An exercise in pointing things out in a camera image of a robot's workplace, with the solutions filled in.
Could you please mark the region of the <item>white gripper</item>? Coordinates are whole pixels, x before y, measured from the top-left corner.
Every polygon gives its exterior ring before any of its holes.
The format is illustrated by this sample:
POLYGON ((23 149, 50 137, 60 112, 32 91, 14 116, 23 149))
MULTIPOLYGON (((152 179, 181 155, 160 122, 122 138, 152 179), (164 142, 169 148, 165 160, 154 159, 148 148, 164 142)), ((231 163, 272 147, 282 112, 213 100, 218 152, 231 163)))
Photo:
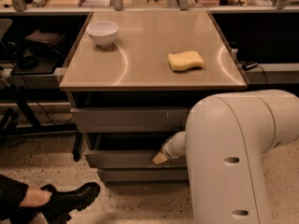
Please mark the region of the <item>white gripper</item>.
POLYGON ((178 159, 186 155, 186 137, 185 132, 178 132, 168 138, 163 146, 162 152, 158 152, 153 158, 152 162, 155 165, 162 164, 167 159, 178 159))

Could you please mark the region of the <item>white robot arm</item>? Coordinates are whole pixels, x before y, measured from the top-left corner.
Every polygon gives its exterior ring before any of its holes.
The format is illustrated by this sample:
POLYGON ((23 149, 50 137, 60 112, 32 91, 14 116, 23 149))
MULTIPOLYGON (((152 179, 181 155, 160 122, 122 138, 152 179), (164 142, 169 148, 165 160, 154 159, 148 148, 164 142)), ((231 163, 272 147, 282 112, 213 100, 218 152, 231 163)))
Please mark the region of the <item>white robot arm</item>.
POLYGON ((262 154, 299 137, 299 98, 281 90, 209 96, 152 162, 184 156, 194 224, 272 224, 262 154))

